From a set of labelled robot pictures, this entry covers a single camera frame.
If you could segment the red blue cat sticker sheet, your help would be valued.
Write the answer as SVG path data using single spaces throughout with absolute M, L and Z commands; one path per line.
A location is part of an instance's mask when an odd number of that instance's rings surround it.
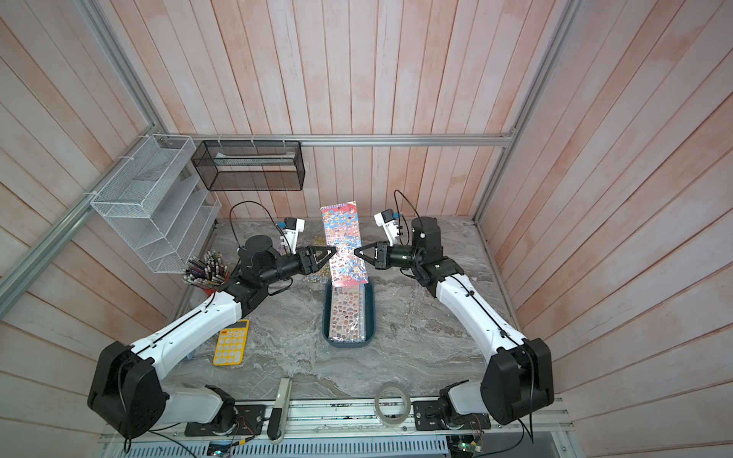
M 364 260 L 354 255 L 362 246 L 356 202 L 345 202 L 321 208 L 326 243 L 337 249 L 329 260 L 334 287 L 351 287 L 368 283 Z

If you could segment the teal storage box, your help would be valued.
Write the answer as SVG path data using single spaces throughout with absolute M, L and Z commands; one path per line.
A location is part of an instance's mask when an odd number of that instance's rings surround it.
M 374 305 L 374 291 L 372 284 L 365 284 L 366 286 L 366 340 L 362 343 L 354 343 L 349 345 L 347 343 L 335 343 L 328 339 L 328 322 L 330 318 L 331 309 L 331 294 L 332 289 L 335 288 L 332 284 L 326 286 L 326 299 L 324 304 L 323 323 L 322 323 L 322 334 L 324 339 L 333 347 L 337 348 L 360 348 L 365 347 L 370 343 L 376 331 L 375 324 L 375 305 Z

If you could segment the colourful small sticker sheet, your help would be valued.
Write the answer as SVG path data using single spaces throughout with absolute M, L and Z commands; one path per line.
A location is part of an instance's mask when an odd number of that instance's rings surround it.
M 330 269 L 325 266 L 320 271 L 305 276 L 304 281 L 310 284 L 328 284 L 331 281 Z

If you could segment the pastel sticker sheet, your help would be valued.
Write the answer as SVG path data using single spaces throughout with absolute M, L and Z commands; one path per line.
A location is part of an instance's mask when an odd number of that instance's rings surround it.
M 332 289 L 328 339 L 352 345 L 366 340 L 366 286 Z

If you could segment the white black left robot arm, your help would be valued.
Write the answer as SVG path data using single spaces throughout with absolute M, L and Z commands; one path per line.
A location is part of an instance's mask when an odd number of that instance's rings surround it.
M 148 337 L 131 345 L 114 342 L 101 351 L 89 408 L 127 441 L 176 423 L 207 425 L 217 435 L 231 433 L 239 412 L 228 393 L 214 385 L 166 391 L 162 381 L 193 350 L 270 297 L 271 284 L 315 273 L 337 251 L 333 246 L 303 246 L 282 255 L 268 236 L 248 239 L 233 273 L 209 299 Z

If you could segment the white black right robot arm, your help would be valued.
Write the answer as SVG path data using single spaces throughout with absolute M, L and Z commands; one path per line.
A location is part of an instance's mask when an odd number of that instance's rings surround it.
M 409 245 L 398 242 L 398 213 L 388 209 L 374 219 L 387 240 L 356 248 L 354 255 L 378 270 L 410 271 L 418 284 L 458 318 L 487 362 L 480 381 L 458 382 L 440 391 L 437 411 L 441 421 L 447 426 L 465 416 L 488 415 L 505 426 L 551 406 L 555 391 L 548 345 L 539 338 L 526 338 L 483 299 L 464 269 L 444 254 L 437 219 L 415 218 Z

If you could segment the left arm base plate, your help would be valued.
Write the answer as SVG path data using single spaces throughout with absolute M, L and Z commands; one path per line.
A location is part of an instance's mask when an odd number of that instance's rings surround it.
M 262 433 L 265 421 L 265 405 L 223 406 L 223 411 L 206 424 L 190 422 L 186 424 L 186 437 L 231 436 L 243 434 L 245 437 Z

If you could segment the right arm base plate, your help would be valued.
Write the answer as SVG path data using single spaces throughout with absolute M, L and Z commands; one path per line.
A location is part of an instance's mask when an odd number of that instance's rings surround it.
M 418 431 L 478 431 L 491 428 L 486 414 L 460 415 L 443 399 L 412 403 L 414 424 Z

